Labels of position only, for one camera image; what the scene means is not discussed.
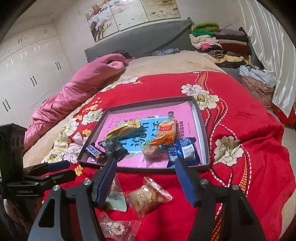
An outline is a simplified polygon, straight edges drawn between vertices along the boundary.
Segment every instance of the gray headboard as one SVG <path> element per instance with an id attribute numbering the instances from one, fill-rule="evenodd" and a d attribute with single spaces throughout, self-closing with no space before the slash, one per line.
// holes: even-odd
<path id="1" fill-rule="evenodd" d="M 110 54 L 116 50 L 128 52 L 131 56 L 141 58 L 150 56 L 156 50 L 179 48 L 180 50 L 195 51 L 191 45 L 192 20 L 178 20 L 155 23 L 135 28 L 86 49 L 88 62 L 94 61 L 98 56 Z"/>

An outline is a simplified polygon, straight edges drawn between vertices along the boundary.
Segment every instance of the blue gripper pad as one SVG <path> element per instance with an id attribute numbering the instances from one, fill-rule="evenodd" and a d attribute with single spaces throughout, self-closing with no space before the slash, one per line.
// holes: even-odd
<path id="1" fill-rule="evenodd" d="M 190 202 L 193 207 L 197 207 L 197 199 L 195 197 L 194 185 L 199 185 L 197 180 L 198 173 L 188 167 L 184 158 L 177 158 L 175 161 L 175 171 L 187 202 Z"/>
<path id="2" fill-rule="evenodd" d="M 60 162 L 48 164 L 48 166 L 45 168 L 45 170 L 46 170 L 46 172 L 56 172 L 59 170 L 67 169 L 69 167 L 70 167 L 69 161 L 60 161 Z"/>
<path id="3" fill-rule="evenodd" d="M 111 184 L 116 174 L 117 161 L 109 157 L 103 169 L 96 171 L 91 178 L 94 182 L 91 198 L 94 202 L 101 204 L 106 201 Z"/>

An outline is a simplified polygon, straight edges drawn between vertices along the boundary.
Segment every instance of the snickers bar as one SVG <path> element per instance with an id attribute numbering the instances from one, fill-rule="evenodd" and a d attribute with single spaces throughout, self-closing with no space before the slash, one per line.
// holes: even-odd
<path id="1" fill-rule="evenodd" d="M 102 152 L 100 149 L 98 149 L 94 146 L 94 143 L 89 144 L 85 148 L 85 151 L 88 152 L 90 154 L 90 156 L 96 160 L 97 163 L 100 160 L 104 159 L 104 157 L 106 156 L 106 154 L 104 152 Z"/>

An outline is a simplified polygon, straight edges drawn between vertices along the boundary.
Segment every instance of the screw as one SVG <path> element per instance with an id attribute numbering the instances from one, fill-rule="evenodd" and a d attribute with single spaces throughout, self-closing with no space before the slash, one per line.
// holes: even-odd
<path id="1" fill-rule="evenodd" d="M 55 185 L 52 189 L 53 189 L 54 191 L 57 191 L 57 190 L 59 190 L 60 188 L 61 188 L 60 185 Z"/>
<path id="2" fill-rule="evenodd" d="M 84 184 L 85 186 L 88 186 L 88 185 L 91 184 L 91 180 L 90 180 L 90 179 L 86 179 L 86 180 L 83 181 L 83 184 Z"/>
<path id="3" fill-rule="evenodd" d="M 233 184 L 233 185 L 231 186 L 231 188 L 232 188 L 233 190 L 235 190 L 235 191 L 239 190 L 239 186 L 236 185 L 236 184 Z"/>
<path id="4" fill-rule="evenodd" d="M 209 181 L 207 179 L 201 179 L 200 183 L 203 185 L 207 185 L 209 183 Z"/>

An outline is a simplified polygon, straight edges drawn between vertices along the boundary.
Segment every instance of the white curtain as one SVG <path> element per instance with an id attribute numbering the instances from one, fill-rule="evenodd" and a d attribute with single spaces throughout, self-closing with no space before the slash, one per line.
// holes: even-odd
<path id="1" fill-rule="evenodd" d="M 288 117 L 296 96 L 296 50 L 278 20 L 256 0 L 239 0 L 243 28 L 256 55 L 273 75 L 272 102 Z"/>

